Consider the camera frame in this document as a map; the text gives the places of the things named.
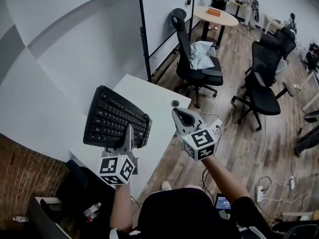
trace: whiteboard frame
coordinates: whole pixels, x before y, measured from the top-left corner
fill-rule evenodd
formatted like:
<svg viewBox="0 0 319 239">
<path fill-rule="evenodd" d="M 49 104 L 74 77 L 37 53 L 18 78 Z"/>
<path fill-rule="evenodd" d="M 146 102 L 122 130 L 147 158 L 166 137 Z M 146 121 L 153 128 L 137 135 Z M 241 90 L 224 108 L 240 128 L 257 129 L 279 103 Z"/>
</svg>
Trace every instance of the whiteboard frame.
<svg viewBox="0 0 319 239">
<path fill-rule="evenodd" d="M 147 31 L 146 31 L 146 24 L 145 24 L 145 14 L 144 14 L 144 5 L 143 5 L 143 0 L 140 0 L 140 8 L 141 8 L 141 17 L 142 17 L 142 27 L 141 27 L 141 38 L 142 38 L 142 44 L 143 44 L 143 51 L 144 51 L 144 58 L 145 58 L 145 64 L 146 64 L 146 71 L 148 74 L 148 81 L 152 82 L 152 74 L 151 74 L 151 66 L 150 66 L 150 58 L 176 33 L 176 30 L 159 46 L 157 49 L 150 55 L 149 54 L 149 45 L 148 45 L 148 38 L 147 38 Z M 192 23 L 193 23 L 193 17 L 194 17 L 194 0 L 192 0 L 192 13 L 191 17 L 189 20 L 187 20 L 185 23 L 190 21 L 189 25 L 189 32 L 188 36 L 189 39 L 191 37 L 191 32 L 192 32 Z"/>
</svg>

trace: orange box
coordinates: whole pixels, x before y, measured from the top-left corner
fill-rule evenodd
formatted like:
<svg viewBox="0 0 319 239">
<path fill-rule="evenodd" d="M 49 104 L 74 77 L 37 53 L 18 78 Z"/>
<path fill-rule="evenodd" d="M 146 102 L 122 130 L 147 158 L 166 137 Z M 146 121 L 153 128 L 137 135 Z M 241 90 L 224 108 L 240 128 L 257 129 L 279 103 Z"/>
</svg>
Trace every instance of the orange box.
<svg viewBox="0 0 319 239">
<path fill-rule="evenodd" d="M 210 14 L 210 15 L 214 15 L 214 16 L 220 17 L 220 11 L 219 10 L 215 10 L 215 9 L 209 8 L 207 13 Z"/>
</svg>

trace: black keyboard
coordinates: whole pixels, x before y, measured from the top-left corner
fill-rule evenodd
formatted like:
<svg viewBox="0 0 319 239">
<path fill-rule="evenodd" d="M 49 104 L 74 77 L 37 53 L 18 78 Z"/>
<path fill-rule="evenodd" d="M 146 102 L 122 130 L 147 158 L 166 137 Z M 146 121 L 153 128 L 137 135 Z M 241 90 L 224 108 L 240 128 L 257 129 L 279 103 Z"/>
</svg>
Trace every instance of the black keyboard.
<svg viewBox="0 0 319 239">
<path fill-rule="evenodd" d="M 152 120 L 113 90 L 100 86 L 91 103 L 83 142 L 104 148 L 120 148 L 124 144 L 128 124 L 134 129 L 134 147 L 145 146 Z"/>
</svg>

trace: brick wall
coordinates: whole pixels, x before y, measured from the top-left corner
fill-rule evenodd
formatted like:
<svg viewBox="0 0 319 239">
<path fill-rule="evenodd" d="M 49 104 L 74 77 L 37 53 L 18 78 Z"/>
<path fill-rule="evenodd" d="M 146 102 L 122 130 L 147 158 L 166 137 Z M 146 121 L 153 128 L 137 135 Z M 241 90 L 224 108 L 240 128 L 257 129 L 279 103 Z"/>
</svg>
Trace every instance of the brick wall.
<svg viewBox="0 0 319 239">
<path fill-rule="evenodd" d="M 64 162 L 32 151 L 0 134 L 0 229 L 20 230 L 30 196 L 53 197 L 66 177 Z"/>
</svg>

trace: forearm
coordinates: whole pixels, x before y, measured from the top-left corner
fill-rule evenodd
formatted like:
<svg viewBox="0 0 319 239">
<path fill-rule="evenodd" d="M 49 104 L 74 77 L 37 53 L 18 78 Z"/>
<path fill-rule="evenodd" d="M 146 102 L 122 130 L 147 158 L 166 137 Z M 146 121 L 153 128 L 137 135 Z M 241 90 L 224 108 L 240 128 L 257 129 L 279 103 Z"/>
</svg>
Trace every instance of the forearm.
<svg viewBox="0 0 319 239">
<path fill-rule="evenodd" d="M 206 158 L 202 162 L 215 181 L 220 192 L 225 196 L 230 204 L 234 203 L 238 198 L 250 197 L 245 186 L 215 157 Z"/>
<path fill-rule="evenodd" d="M 110 228 L 119 228 L 130 233 L 132 224 L 130 185 L 118 186 L 115 189 Z"/>
</svg>

